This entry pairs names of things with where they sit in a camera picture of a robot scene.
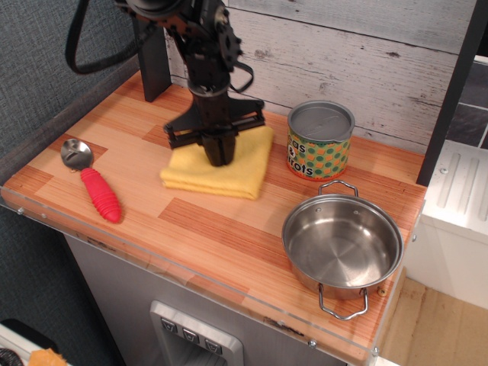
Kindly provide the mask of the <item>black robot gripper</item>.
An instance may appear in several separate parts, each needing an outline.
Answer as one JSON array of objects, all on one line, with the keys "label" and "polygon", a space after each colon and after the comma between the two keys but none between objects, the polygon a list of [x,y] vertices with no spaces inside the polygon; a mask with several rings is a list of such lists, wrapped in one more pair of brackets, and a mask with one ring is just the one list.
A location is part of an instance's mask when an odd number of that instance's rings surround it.
[{"label": "black robot gripper", "polygon": [[[236,134],[265,124],[264,101],[234,99],[226,89],[203,93],[190,90],[192,103],[181,116],[164,126],[171,148],[202,144],[212,166],[233,161]],[[220,136],[209,134],[220,133]]]}]

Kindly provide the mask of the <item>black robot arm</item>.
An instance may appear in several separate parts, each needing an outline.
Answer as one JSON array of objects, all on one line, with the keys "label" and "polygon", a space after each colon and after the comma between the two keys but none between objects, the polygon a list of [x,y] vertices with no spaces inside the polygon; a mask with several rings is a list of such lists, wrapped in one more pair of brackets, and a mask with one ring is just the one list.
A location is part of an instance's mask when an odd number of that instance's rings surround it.
[{"label": "black robot arm", "polygon": [[236,88],[231,73],[253,70],[239,61],[241,39],[231,27],[222,1],[118,1],[117,7],[151,26],[164,28],[175,41],[188,71],[191,107],[167,123],[164,131],[173,149],[198,144],[210,164],[232,162],[239,132],[264,125],[262,100],[234,99],[229,90],[243,93],[251,84]]}]

